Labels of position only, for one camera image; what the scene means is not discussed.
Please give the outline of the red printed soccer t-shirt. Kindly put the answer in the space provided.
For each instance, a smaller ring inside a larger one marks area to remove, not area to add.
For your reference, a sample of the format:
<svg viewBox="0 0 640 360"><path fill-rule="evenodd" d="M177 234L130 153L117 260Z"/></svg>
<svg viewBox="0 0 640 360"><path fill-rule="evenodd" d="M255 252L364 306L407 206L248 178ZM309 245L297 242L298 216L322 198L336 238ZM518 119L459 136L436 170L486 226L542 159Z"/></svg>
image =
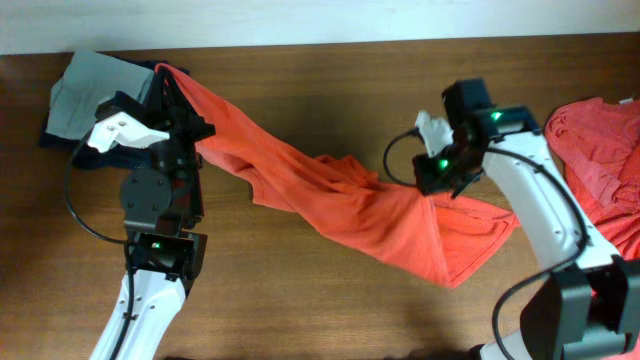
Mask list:
<svg viewBox="0 0 640 360"><path fill-rule="evenodd" d="M216 128L197 143L208 163L247 181L253 201L299 214L322 236L433 284L455 288L506 242L514 213L469 197L423 196L384 183L352 156L309 157L170 66L196 113Z"/></svg>

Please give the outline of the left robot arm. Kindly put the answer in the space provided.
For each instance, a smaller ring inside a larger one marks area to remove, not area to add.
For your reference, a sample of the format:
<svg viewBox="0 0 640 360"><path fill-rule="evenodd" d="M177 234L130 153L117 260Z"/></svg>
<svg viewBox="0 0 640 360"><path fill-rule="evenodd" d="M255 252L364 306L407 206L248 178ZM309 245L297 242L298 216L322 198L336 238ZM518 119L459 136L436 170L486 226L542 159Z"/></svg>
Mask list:
<svg viewBox="0 0 640 360"><path fill-rule="evenodd" d="M207 237L195 232L204 216L196 144L215 127L199 116L161 66L144 102L123 92L98 106L88 146L144 150L151 161L123 180L126 273L94 359L150 359L198 277Z"/></svg>

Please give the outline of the red garment at right edge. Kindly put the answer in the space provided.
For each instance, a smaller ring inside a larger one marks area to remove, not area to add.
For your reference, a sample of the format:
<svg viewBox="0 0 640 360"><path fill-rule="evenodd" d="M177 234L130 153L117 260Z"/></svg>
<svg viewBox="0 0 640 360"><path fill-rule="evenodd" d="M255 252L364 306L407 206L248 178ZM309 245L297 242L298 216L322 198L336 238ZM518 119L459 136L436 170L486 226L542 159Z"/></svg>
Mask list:
<svg viewBox="0 0 640 360"><path fill-rule="evenodd" d="M599 232L639 258L639 102L601 98L557 109L545 127L565 181Z"/></svg>

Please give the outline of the folded light grey garment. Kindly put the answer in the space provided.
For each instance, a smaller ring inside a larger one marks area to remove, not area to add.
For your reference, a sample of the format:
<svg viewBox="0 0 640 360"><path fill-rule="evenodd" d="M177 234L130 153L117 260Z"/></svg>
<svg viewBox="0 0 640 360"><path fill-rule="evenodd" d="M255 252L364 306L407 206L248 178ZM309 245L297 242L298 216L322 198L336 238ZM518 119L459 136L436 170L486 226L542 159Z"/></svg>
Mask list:
<svg viewBox="0 0 640 360"><path fill-rule="evenodd" d="M50 93L46 132L80 140L93 127L98 105L121 91L142 102L154 72L117 58L76 51Z"/></svg>

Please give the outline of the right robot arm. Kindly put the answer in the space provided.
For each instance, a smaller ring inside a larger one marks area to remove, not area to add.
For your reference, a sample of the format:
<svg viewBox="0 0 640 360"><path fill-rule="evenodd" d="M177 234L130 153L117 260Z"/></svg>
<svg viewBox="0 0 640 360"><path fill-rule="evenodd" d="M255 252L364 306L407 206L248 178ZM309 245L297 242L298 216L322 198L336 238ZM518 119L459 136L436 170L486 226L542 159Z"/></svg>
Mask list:
<svg viewBox="0 0 640 360"><path fill-rule="evenodd" d="M424 195L458 195L479 176L508 200L541 268L511 286L492 312L494 340L474 359L604 359L639 340L639 264L625 260L588 219L525 106L499 107L481 79L441 94L443 118L418 113L413 160Z"/></svg>

